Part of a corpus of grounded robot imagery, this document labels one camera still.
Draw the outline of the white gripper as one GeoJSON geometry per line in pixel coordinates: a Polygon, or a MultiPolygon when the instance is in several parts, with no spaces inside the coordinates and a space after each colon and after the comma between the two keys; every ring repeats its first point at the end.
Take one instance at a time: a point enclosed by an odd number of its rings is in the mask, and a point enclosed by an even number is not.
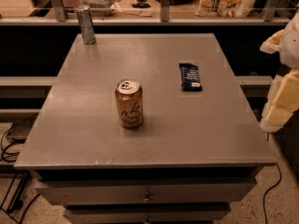
{"type": "MultiPolygon", "coordinates": [[[[280,52],[284,30],[279,30],[268,37],[260,46],[260,51],[268,54],[280,52]]],[[[286,75],[280,84],[274,99],[274,105],[263,109],[260,127],[264,132],[275,133],[292,117],[292,112],[299,109],[299,72],[286,75]]]]}

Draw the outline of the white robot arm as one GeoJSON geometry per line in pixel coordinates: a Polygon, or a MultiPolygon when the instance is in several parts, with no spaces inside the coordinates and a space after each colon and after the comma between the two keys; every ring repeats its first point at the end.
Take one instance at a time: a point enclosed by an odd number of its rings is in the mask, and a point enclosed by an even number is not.
{"type": "Polygon", "coordinates": [[[265,40],[260,51],[278,52],[280,62],[291,69],[286,75],[275,76],[263,107],[260,127],[264,132],[274,133],[299,109],[299,14],[265,40]]]}

